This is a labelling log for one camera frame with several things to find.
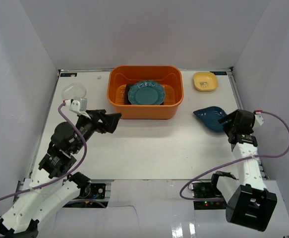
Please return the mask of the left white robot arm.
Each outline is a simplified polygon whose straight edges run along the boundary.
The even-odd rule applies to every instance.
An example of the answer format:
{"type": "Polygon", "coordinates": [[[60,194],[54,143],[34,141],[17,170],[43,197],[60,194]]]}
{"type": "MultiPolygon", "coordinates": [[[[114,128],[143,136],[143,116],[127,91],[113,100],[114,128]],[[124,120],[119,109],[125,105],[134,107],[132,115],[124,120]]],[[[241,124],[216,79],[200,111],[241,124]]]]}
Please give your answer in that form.
{"type": "Polygon", "coordinates": [[[17,201],[0,216],[2,238],[35,238],[60,208],[76,197],[89,195],[90,179],[75,172],[81,162],[74,155],[87,149],[87,141],[94,132],[113,133],[121,114],[107,114],[105,110],[86,113],[78,116],[76,124],[66,119],[55,127],[47,153],[28,189],[17,192],[17,201]]]}

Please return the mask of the yellow square dish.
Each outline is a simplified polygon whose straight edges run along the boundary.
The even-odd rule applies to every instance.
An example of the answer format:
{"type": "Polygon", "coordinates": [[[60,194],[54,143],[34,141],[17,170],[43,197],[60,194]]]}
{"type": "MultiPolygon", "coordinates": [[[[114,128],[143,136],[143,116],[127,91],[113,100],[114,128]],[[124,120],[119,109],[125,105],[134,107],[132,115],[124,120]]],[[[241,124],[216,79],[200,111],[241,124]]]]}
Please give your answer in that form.
{"type": "Polygon", "coordinates": [[[193,83],[200,92],[211,92],[217,89],[218,80],[214,73],[197,72],[193,75],[193,83]]]}

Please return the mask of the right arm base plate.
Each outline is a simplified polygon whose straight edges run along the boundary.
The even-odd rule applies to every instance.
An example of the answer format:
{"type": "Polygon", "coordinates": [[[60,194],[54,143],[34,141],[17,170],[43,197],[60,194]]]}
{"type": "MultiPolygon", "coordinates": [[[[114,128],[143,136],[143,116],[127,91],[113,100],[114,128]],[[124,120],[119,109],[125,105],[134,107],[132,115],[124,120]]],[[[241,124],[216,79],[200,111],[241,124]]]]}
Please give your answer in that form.
{"type": "Polygon", "coordinates": [[[210,181],[195,181],[189,185],[188,189],[194,198],[203,199],[203,201],[193,201],[195,211],[226,209],[227,204],[222,194],[213,189],[210,181]]]}

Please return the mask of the clear glass plate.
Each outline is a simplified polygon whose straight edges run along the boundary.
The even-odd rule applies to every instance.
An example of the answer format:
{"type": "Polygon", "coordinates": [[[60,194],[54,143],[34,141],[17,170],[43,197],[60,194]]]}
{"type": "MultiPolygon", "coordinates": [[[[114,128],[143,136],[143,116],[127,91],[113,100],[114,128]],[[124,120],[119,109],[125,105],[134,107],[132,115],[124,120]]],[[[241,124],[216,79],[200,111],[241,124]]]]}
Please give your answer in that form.
{"type": "Polygon", "coordinates": [[[86,88],[80,83],[71,83],[65,86],[61,92],[64,100],[73,99],[74,97],[83,98],[87,93],[86,88]]]}

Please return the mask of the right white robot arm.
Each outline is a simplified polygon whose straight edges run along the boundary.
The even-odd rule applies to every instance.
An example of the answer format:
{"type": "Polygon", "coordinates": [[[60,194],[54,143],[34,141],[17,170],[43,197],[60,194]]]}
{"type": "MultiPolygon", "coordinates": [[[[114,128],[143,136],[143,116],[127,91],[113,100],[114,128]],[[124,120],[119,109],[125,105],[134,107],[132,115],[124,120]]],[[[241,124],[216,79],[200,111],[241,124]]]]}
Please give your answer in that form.
{"type": "Polygon", "coordinates": [[[264,232],[277,204],[277,197],[267,190],[256,155],[257,140],[254,126],[262,125],[263,118],[255,112],[236,110],[219,119],[228,136],[238,174],[217,170],[211,177],[210,193],[226,202],[229,223],[264,232]]]}

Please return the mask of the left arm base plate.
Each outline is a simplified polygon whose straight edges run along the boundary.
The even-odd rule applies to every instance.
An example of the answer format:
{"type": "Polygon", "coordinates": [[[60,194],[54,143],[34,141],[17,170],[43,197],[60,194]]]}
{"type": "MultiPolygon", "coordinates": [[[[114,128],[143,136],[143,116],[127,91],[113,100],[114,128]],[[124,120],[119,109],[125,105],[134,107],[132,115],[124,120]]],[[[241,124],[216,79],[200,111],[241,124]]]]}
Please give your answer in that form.
{"type": "Polygon", "coordinates": [[[64,208],[106,208],[106,187],[105,183],[92,183],[77,198],[65,204],[64,208]]]}

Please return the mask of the blue leaf-shaped dish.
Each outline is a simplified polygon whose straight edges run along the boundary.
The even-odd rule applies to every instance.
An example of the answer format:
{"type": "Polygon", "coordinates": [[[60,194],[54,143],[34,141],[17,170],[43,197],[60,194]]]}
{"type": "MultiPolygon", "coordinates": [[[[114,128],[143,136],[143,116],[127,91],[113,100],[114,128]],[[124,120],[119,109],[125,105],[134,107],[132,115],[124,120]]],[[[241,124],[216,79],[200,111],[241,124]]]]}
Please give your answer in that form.
{"type": "Polygon", "coordinates": [[[227,113],[222,108],[210,106],[195,110],[193,114],[210,131],[215,133],[224,133],[223,126],[219,123],[219,120],[227,116],[227,113]]]}

